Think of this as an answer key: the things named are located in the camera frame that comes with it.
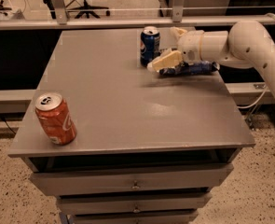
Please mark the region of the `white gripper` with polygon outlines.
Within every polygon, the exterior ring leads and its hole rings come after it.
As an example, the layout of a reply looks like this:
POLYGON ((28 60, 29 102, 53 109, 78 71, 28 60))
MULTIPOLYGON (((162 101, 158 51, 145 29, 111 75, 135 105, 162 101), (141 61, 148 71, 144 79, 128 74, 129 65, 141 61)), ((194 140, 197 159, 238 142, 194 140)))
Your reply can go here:
POLYGON ((150 72, 157 72, 164 68, 173 68, 181 61, 197 63, 201 60, 200 44, 204 35, 203 30, 187 31, 179 27, 170 28, 171 35, 178 40, 177 49, 166 49, 160 56, 147 65, 150 72))

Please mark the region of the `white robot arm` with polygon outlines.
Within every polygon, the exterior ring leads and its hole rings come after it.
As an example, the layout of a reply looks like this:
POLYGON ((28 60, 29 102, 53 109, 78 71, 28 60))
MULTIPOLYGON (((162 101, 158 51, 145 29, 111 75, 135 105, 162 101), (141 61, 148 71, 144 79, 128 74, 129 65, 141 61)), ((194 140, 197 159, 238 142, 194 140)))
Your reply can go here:
POLYGON ((171 28, 177 49, 166 49, 147 65, 151 72, 179 63, 215 62, 238 69, 254 68, 275 98, 275 43, 257 21, 239 21, 229 31, 171 28))

